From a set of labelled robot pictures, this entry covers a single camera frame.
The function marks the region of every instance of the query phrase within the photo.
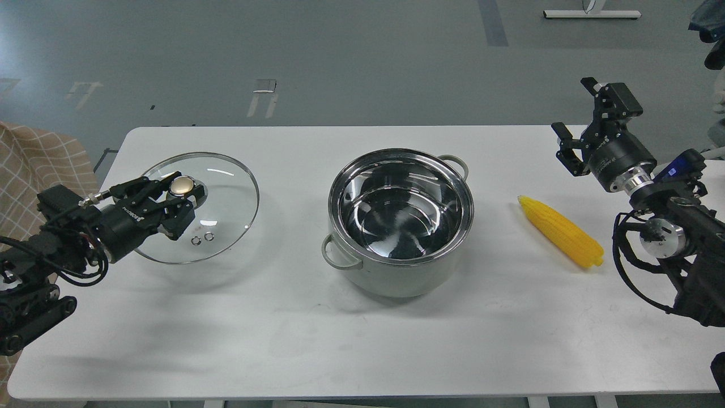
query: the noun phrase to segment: wire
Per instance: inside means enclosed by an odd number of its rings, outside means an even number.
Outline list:
[[[79,208],[80,208],[79,206],[75,205],[73,207],[69,207],[69,208],[64,209],[63,211],[59,212],[58,214],[52,216],[48,220],[48,222],[46,222],[46,225],[53,225],[53,224],[57,223],[58,220],[60,220],[61,218],[65,217],[66,215],[72,213],[73,211],[75,211],[75,210],[77,210]]]
[[[62,265],[56,264],[47,255],[36,250],[35,248],[32,248],[26,242],[22,242],[22,241],[19,241],[14,238],[10,238],[10,237],[0,236],[0,243],[6,244],[10,247],[21,250],[22,252],[35,257],[37,262],[41,262],[41,263],[46,264],[46,265],[50,266],[51,268],[55,269],[55,273],[59,277],[61,277],[66,282],[69,282],[76,286],[87,287],[87,286],[95,285],[96,283],[101,282],[101,280],[106,276],[106,274],[108,272],[108,258],[105,256],[104,253],[102,253],[102,251],[101,251],[102,256],[100,257],[98,271],[96,271],[92,274],[82,274],[79,272],[71,271],[70,269],[68,269]],[[92,277],[98,277],[98,278],[93,281],[90,281],[90,282],[81,282],[81,281],[77,281],[77,280],[69,278],[68,275],[78,278],[78,279],[90,279]]]
[[[637,289],[637,286],[634,285],[634,283],[629,279],[629,275],[624,270],[624,265],[622,265],[622,259],[621,259],[621,252],[620,252],[620,235],[619,235],[619,229],[622,227],[621,225],[624,224],[628,219],[634,218],[635,211],[632,211],[630,213],[619,213],[617,214],[616,218],[614,219],[614,233],[612,235],[612,255],[614,258],[614,265],[617,268],[617,272],[619,272],[619,276],[624,281],[624,284],[627,285],[627,287],[634,292],[635,295],[639,296],[643,301],[649,303],[650,305],[656,307],[657,309],[660,309],[661,311],[664,311],[667,314],[680,314],[675,309],[673,309],[670,306],[663,305],[662,303],[658,303],[650,298],[648,298],[644,293],[640,292],[639,289]],[[629,241],[626,238],[626,231],[622,234],[623,239],[629,244]]]

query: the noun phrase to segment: checkered fabric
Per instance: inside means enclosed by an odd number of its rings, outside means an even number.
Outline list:
[[[36,195],[63,184],[80,196],[98,192],[83,146],[64,134],[0,122],[0,235],[24,240],[44,223]]]

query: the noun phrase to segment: corn cob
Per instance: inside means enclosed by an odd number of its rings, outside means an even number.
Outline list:
[[[518,196],[526,218],[582,268],[601,265],[604,250],[599,243],[548,205]]]

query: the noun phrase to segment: table leg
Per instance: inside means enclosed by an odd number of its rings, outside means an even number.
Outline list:
[[[225,403],[223,399],[208,399],[204,401],[204,408],[224,408]]]
[[[530,396],[529,408],[549,408],[549,397],[547,396]]]
[[[597,408],[617,408],[617,399],[611,393],[594,395],[594,402],[597,403]]]

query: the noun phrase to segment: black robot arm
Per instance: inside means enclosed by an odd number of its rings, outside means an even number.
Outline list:
[[[627,86],[593,78],[581,83],[594,97],[592,123],[580,139],[574,139],[563,123],[553,123],[559,137],[556,155],[574,176],[592,173],[607,192],[624,191],[629,196],[632,210],[617,216],[612,236],[614,263],[622,280],[668,314],[690,317],[703,326],[725,327],[725,224],[700,202],[707,194],[700,181],[704,158],[686,150],[652,174],[657,162],[626,128],[631,118],[642,114]],[[629,232],[639,233],[640,244],[657,264],[637,258]],[[634,286],[622,255],[638,269],[669,278],[677,291],[672,306],[653,301]],[[725,354],[718,355],[711,367],[725,396]]]
[[[49,277],[77,286],[100,282],[109,264],[158,232],[177,240],[206,199],[203,183],[175,172],[162,180],[140,177],[83,199],[57,185],[38,194],[47,222],[25,241],[0,237],[10,249],[0,253],[0,354],[17,353],[76,307],[60,298]],[[112,197],[99,210],[93,204]],[[87,266],[95,266],[92,272]]]

